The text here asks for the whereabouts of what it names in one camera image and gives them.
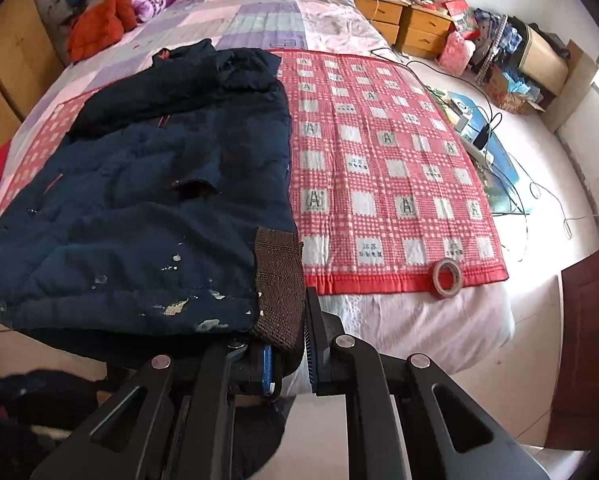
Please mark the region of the pile of blue clothes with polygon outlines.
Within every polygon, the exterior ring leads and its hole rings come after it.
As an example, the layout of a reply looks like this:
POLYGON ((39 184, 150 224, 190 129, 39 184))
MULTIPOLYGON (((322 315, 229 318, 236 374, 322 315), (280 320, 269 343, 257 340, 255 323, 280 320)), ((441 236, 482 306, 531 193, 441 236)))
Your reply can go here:
POLYGON ((473 40, 476 49, 470 60, 471 69, 476 72, 482 66, 491 48, 495 48, 493 63, 503 65, 508 62, 524 42, 520 25, 516 25, 512 18, 508 18, 499 42, 495 44, 501 16, 477 8, 474 11, 474 18, 478 26, 479 36, 473 40))

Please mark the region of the white power strip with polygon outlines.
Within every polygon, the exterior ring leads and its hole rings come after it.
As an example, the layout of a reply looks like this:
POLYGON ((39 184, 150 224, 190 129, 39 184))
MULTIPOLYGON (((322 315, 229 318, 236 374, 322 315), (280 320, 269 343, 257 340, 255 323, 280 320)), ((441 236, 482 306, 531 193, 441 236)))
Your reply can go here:
POLYGON ((485 151, 478 150, 478 148, 476 148, 476 146, 469 139, 467 139, 465 136, 462 136, 462 134, 459 134, 459 140, 463 145, 464 150, 467 151, 467 154, 469 154, 475 160, 475 162, 478 162, 479 165, 485 168, 491 167, 493 159, 488 157, 485 151))

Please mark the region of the red white checkered blanket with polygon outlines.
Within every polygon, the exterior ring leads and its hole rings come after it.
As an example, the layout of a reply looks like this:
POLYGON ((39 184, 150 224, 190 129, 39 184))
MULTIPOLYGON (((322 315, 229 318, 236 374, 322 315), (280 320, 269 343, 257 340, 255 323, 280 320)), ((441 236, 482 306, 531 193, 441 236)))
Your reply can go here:
POLYGON ((403 68, 309 50, 165 50, 46 109, 0 200, 0 309, 114 292, 248 298, 286 231, 321 295, 509 274, 459 136, 403 68))

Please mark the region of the dark red wooden door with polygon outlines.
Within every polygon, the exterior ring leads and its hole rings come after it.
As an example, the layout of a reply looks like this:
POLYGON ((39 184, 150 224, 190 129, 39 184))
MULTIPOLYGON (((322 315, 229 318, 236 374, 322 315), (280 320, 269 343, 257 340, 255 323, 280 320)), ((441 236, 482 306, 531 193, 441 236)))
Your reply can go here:
POLYGON ((599 439, 599 250, 562 271, 563 340, 547 448, 591 450, 599 439))

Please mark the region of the dark clothes pile on floor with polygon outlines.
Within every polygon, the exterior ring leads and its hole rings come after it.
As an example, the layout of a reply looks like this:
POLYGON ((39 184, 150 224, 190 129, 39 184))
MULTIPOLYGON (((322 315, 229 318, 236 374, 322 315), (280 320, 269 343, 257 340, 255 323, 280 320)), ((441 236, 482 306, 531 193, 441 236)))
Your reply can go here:
POLYGON ((0 479, 28 479, 113 387, 62 370, 0 377, 0 479))

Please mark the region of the pink gift bag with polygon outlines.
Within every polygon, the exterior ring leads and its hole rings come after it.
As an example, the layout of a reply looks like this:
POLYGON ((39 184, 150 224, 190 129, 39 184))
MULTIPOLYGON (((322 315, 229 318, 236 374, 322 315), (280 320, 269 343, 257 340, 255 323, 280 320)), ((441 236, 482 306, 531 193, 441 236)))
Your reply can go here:
POLYGON ((437 58, 437 64, 447 73, 460 77, 467 69, 475 50, 473 41, 464 39, 459 32, 450 32, 444 50, 437 58))

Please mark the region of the navy blue padded jacket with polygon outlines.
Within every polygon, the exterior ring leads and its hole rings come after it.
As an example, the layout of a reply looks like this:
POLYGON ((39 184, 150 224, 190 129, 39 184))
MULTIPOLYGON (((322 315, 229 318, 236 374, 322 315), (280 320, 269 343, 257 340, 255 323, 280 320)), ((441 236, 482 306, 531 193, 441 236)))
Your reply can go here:
POLYGON ((0 217, 0 323, 129 367, 259 341, 293 373, 305 284, 280 65, 203 40, 87 99, 0 217))

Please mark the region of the cardboard box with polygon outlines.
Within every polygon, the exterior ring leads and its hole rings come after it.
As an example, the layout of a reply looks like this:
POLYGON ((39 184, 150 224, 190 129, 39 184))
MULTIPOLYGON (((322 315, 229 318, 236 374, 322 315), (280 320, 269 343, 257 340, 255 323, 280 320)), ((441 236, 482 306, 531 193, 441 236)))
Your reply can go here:
POLYGON ((545 109, 533 102, 528 94, 510 92, 509 82, 505 73, 495 66, 490 70, 490 77, 485 85, 485 91, 493 105, 500 110, 517 115, 528 115, 531 112, 543 113, 545 109))

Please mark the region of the orange red jacket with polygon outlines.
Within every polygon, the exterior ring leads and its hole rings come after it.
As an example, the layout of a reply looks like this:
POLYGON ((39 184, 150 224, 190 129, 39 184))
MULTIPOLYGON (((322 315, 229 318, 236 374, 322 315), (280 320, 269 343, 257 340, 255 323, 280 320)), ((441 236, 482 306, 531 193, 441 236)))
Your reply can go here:
POLYGON ((76 64, 117 44, 138 26, 131 0, 104 0, 81 14, 72 26, 67 52, 76 64))

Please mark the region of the wooden wardrobe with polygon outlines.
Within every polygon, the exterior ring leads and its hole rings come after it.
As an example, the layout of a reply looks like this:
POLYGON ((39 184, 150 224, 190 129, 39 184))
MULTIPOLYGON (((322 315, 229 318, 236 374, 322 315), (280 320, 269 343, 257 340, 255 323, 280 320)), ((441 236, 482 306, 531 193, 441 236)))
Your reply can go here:
POLYGON ((64 64, 40 18, 36 0, 0 4, 0 147, 57 80, 64 64))

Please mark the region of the wooden nightstand drawers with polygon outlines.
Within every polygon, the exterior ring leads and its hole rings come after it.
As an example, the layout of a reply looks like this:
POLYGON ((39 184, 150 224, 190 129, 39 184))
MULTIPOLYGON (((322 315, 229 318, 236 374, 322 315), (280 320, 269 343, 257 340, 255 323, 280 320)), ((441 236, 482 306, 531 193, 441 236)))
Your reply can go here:
POLYGON ((417 58, 437 58, 452 32, 447 14, 388 0, 354 0, 355 6, 391 47, 417 58))

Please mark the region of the pastel patchwork bed sheet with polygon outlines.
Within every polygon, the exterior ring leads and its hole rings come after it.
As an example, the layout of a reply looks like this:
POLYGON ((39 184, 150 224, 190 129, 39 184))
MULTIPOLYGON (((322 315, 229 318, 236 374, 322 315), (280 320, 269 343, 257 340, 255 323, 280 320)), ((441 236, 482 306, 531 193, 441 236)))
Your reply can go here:
POLYGON ((456 374, 513 335, 508 276, 490 207, 459 134, 408 67, 348 0, 177 0, 117 44, 72 64, 8 150, 0 233, 69 181, 56 150, 86 100, 146 70, 162 50, 208 40, 281 60, 292 116, 290 206, 305 281, 348 333, 456 374), (434 264, 463 273, 439 297, 434 264))

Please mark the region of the roll of tape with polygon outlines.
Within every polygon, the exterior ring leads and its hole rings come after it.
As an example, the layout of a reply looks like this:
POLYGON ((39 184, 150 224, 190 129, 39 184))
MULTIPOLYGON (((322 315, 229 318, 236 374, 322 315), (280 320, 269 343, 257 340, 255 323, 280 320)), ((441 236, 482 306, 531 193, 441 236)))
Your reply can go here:
POLYGON ((432 270, 432 282, 436 294, 441 298, 457 296, 463 287, 463 273, 452 258, 438 260, 432 270))

